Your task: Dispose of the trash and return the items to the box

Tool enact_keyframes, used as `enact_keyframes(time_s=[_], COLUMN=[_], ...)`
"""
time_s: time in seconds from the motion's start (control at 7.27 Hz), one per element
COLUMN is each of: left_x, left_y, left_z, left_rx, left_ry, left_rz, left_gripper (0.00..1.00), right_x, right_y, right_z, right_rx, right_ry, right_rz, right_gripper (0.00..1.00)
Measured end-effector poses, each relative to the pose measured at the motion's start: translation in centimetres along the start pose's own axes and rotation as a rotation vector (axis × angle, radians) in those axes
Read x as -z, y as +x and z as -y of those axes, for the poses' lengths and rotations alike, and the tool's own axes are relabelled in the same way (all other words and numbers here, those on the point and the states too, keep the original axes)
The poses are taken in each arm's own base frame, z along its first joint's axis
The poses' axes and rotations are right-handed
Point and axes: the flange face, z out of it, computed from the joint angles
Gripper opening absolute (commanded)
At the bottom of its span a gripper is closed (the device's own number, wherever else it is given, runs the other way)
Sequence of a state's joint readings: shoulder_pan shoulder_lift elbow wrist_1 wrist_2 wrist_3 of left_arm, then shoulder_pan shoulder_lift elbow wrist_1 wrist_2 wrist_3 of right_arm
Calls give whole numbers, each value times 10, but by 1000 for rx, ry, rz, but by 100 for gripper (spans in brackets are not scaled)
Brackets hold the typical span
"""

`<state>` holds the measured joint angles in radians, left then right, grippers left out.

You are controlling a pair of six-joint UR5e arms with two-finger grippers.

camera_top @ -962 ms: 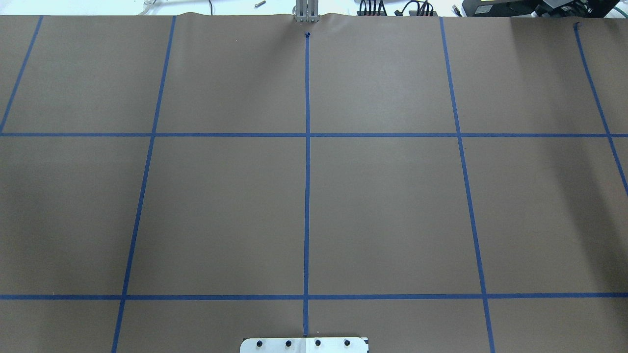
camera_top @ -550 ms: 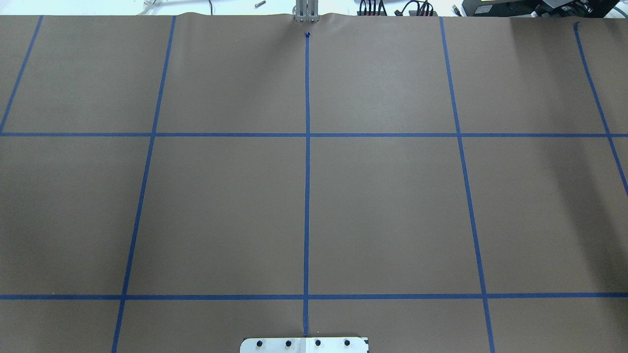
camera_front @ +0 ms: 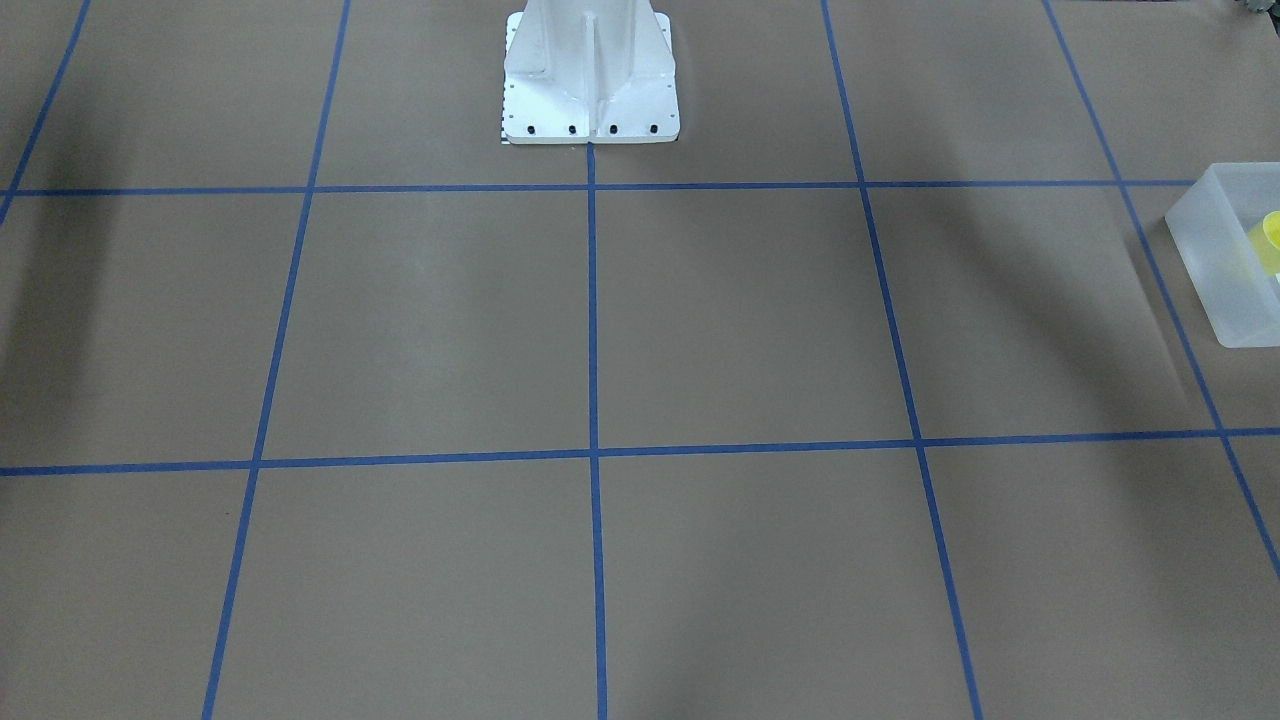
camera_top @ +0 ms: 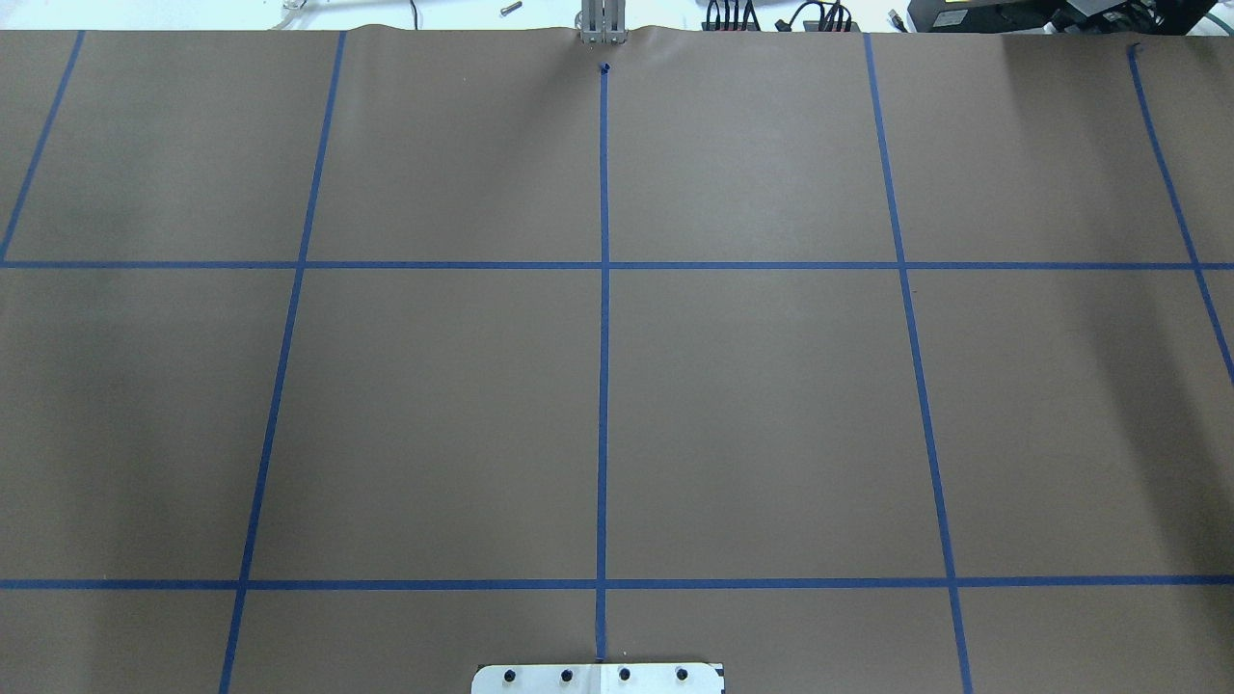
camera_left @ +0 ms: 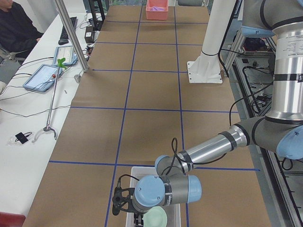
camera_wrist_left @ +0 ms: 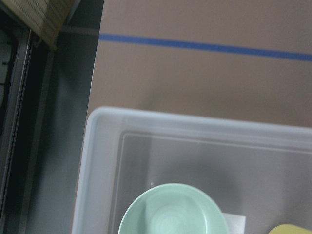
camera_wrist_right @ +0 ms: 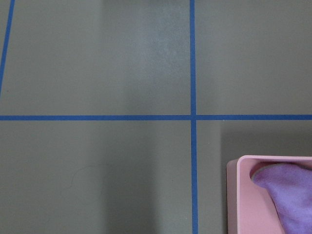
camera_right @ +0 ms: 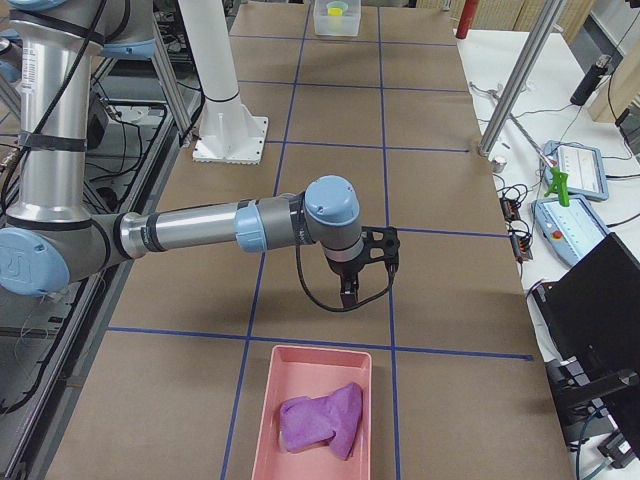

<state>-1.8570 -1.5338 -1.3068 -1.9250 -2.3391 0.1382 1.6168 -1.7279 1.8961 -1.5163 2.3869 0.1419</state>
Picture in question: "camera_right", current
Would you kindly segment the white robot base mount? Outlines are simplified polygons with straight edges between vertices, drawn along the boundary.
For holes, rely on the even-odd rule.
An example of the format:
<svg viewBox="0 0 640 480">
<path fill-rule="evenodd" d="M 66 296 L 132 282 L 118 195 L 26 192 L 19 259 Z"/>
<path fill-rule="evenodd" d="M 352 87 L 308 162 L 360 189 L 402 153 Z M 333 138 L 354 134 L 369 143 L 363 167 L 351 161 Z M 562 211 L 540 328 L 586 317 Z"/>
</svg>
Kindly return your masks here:
<svg viewBox="0 0 640 480">
<path fill-rule="evenodd" d="M 241 99 L 223 3 L 186 0 L 179 7 L 205 100 L 193 159 L 258 164 L 269 120 Z"/>
</svg>

